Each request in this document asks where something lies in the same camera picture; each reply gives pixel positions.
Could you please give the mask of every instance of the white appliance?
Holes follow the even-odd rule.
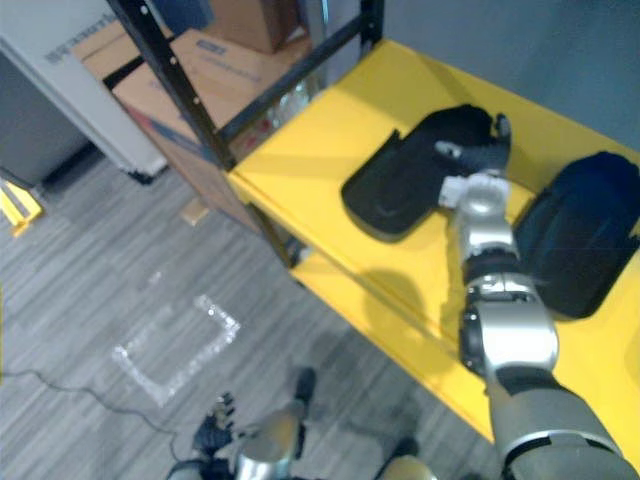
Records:
[[[119,168],[154,176],[166,159],[71,52],[115,19],[105,0],[0,0],[0,49]]]

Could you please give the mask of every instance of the black bag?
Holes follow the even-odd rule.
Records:
[[[600,152],[565,167],[518,222],[523,271],[545,304],[574,318],[592,315],[638,249],[638,167]]]
[[[492,122],[483,109],[462,105],[431,113],[404,139],[394,131],[343,185],[347,213],[369,235],[401,240],[438,206],[445,177],[472,173],[439,154],[435,142],[490,144]]]

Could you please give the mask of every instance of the yellow shelf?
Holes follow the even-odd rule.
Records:
[[[530,191],[540,190],[574,159],[608,150],[640,164],[640,154],[588,128],[384,40],[229,175],[241,198],[312,245],[334,271],[346,274],[395,315],[402,322],[400,330],[415,332],[425,342],[436,339],[452,359],[464,290],[459,269],[450,269],[454,249],[448,248],[445,216],[431,215],[401,242],[379,242],[348,218],[340,188],[394,128],[405,134],[426,114],[461,103],[482,106],[491,114],[504,112],[511,121],[509,176],[526,187],[514,185],[511,219],[531,198]],[[602,416],[636,467],[640,467],[640,440],[638,429],[629,426],[640,425],[639,258],[636,254],[594,317],[559,324],[556,370],[559,379],[584,395]],[[343,303],[341,293],[333,294],[335,298],[325,292],[325,300],[338,308],[335,305]],[[348,314],[345,317],[355,325]],[[379,342],[376,329],[384,329],[371,325],[365,334]],[[409,371],[412,355],[418,355],[389,354]],[[412,374],[420,379],[426,368]],[[461,368],[451,372],[460,382],[473,379]],[[424,383],[441,394],[437,384]],[[476,398],[472,410],[452,406],[488,435],[486,403],[480,394],[472,397]],[[455,395],[446,397],[452,402]]]
[[[489,440],[482,381],[433,337],[405,322],[360,284],[314,253],[292,275]]]

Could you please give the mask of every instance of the metal shelf frame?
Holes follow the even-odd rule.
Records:
[[[384,0],[361,0],[360,13],[355,18],[314,48],[307,57],[293,65],[244,110],[219,128],[200,101],[145,0],[107,1],[140,50],[142,58],[202,143],[206,153],[205,160],[227,172],[238,164],[238,159],[229,148],[234,138],[355,36],[360,35],[361,56],[369,52],[382,38],[384,22]],[[287,268],[293,267],[296,255],[288,251],[271,219],[255,205],[247,204],[246,208],[278,258]]]

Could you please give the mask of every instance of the lower shelf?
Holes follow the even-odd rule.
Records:
[[[483,382],[441,344],[368,293],[318,253],[292,275],[342,315],[478,432],[492,440]]]

